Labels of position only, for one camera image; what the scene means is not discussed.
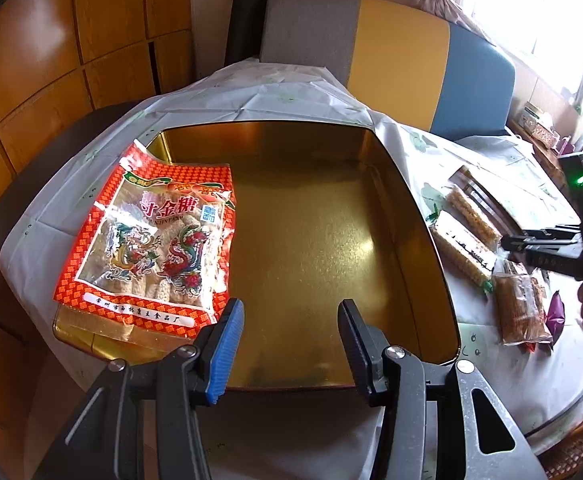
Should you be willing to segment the black rolled mat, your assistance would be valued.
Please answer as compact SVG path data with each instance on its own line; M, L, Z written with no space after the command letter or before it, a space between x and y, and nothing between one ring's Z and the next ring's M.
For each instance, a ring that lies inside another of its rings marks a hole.
M233 0L224 65L258 58L268 0Z

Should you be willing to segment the grey yellow blue sofa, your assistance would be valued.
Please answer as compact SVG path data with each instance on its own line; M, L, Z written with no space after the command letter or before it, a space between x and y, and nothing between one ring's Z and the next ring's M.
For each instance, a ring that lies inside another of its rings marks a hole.
M452 141L504 134L515 86L493 44L387 0L268 0L260 58L324 67L373 110Z

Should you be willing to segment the white cloud-print tablecloth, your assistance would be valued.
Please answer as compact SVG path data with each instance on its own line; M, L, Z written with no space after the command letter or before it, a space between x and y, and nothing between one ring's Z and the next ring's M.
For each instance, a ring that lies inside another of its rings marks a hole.
M162 127L218 124L371 128L406 176L416 203L430 212L442 203L450 174L466 166L525 226L572 222L575 213L534 158L531 145L501 136L459 142L399 124L354 99L324 68L244 61L188 88L154 96L91 131L90 140L62 151L49 146L50 171L8 230L0 270L34 325L80 389L102 369L94 356L52 332L56 281L96 193L124 149L149 141ZM523 353L497 341L489 301L445 270L459 315L462 350L514 416L539 455L569 443L583 423L583 330L572 278L554 276L566 325L553 350ZM211 439L217 479L360 479L371 469L380 432L379 411L348 393L229 394L203 425Z

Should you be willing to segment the dark strip packet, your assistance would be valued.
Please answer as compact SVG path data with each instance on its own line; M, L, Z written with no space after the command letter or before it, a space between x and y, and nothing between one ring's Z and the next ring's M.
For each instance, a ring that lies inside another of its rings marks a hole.
M523 229L513 216L466 166L461 166L454 171L450 181L474 200L478 208L502 235L523 235Z

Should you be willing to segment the red dragon candy bag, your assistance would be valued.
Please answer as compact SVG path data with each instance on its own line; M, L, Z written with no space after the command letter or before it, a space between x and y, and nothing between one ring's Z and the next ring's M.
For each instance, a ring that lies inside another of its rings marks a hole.
M57 281L65 307L121 330L193 339L229 299L229 165L172 165L133 142L86 215Z

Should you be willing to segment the brown crisp snack packet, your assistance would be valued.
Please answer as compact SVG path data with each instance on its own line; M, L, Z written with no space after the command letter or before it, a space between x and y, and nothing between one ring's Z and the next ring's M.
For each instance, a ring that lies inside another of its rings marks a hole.
M492 271L500 333L505 346L551 344L544 284L518 262L497 258Z

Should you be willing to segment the long puffed rice stick packet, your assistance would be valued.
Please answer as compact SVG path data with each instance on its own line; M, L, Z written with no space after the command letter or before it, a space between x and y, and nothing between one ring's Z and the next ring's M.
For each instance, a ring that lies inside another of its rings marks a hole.
M447 194L447 203L455 209L466 222L468 229L478 240L493 252L497 251L501 233L480 208L455 184Z

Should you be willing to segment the long sesame stick packet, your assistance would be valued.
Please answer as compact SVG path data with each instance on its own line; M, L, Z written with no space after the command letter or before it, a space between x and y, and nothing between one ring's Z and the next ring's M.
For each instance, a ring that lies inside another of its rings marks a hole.
M429 224L439 252L485 292L493 292L492 271L497 256L461 222L441 211Z

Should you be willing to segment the purple snack packet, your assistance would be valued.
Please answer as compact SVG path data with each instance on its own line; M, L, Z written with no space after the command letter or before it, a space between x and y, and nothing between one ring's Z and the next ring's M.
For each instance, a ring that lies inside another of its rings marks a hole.
M565 327L565 305L561 299L561 294L557 290L553 293L549 302L549 310L545 319L545 325L552 336L552 346L559 341Z

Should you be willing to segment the gold tin box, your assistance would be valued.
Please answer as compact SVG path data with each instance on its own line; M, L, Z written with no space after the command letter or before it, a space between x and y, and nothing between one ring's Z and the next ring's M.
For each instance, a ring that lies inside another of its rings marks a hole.
M422 361L459 353L451 295L429 229L385 143L365 128L247 122L170 128L142 144L172 165L229 165L235 195L229 299L245 324L237 389L352 384L337 327L345 299ZM98 338L96 355L157 361L193 339L58 304L56 326Z

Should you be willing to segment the wooden side shelf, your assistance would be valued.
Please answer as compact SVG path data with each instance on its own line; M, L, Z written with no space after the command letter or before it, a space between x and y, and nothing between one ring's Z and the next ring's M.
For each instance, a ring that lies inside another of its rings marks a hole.
M535 160L540 164L545 173L549 176L556 187L563 193L565 197L568 197L568 188L565 176L559 168L559 163L557 155L547 148L542 142L536 139L531 134L527 133L526 130L512 117L507 118L506 125L512 130L516 136L520 136L523 140L529 142L532 145L533 156Z

